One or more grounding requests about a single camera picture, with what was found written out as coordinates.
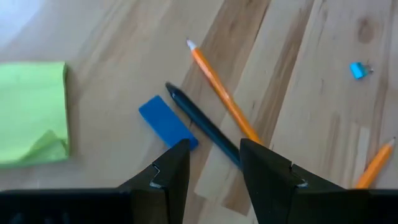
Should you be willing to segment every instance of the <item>green sticky note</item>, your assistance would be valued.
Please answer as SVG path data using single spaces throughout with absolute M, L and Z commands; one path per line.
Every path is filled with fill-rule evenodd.
M 65 63 L 0 65 L 0 167 L 69 157 Z

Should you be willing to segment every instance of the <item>wood grain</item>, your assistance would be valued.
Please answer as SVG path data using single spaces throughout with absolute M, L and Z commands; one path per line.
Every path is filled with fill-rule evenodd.
M 5 0 L 0 62 L 64 60 L 72 157 L 0 170 L 0 189 L 113 187 L 167 147 L 138 107 L 160 95 L 200 142 L 184 223 L 256 223 L 242 173 L 174 105 L 181 88 L 239 145 L 189 37 L 275 152 L 353 187 L 398 135 L 396 0 Z M 374 73 L 355 80 L 351 62 Z M 398 187 L 398 154 L 373 187 Z

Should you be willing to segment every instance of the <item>black pen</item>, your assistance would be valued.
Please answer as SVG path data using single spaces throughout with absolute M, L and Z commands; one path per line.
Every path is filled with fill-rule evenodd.
M 188 117 L 213 140 L 214 143 L 239 167 L 238 148 L 210 121 L 210 119 L 175 85 L 167 82 L 166 88 L 174 102 L 188 115 Z

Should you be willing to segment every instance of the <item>pen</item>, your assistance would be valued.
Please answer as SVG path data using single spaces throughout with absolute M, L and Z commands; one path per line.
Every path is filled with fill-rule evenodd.
M 387 144 L 383 145 L 379 152 L 376 154 L 372 162 L 369 164 L 368 168 L 359 178 L 358 183 L 356 184 L 357 189 L 366 189 L 371 183 L 374 181 L 380 170 L 383 168 L 384 164 L 390 157 L 392 150 L 395 146 L 396 139 L 393 138 Z
M 188 117 L 239 167 L 238 148 L 220 131 L 219 128 L 188 98 L 188 96 L 173 84 L 167 82 L 166 88 L 174 102 Z
M 243 112 L 239 106 L 233 100 L 233 97 L 226 91 L 220 78 L 218 78 L 217 73 L 212 69 L 199 48 L 189 39 L 187 39 L 187 45 L 189 46 L 196 63 L 202 69 L 203 73 L 205 73 L 207 79 L 217 92 L 217 95 L 221 98 L 228 111 L 232 114 L 232 117 L 235 119 L 235 122 L 237 122 L 241 130 L 249 137 L 249 139 L 257 142 L 258 144 L 263 144 L 255 130 L 251 127 L 249 121 L 247 121 L 243 115 Z

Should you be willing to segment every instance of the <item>small blue eraser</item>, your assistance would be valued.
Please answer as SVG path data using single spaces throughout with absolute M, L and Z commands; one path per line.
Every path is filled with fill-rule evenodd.
M 142 105 L 138 111 L 168 147 L 173 147 L 183 139 L 189 139 L 191 150 L 198 146 L 198 140 L 159 95 Z
M 369 73 L 361 62 L 354 62 L 349 65 L 349 68 L 351 69 L 351 72 L 353 73 L 355 79 L 363 78 Z

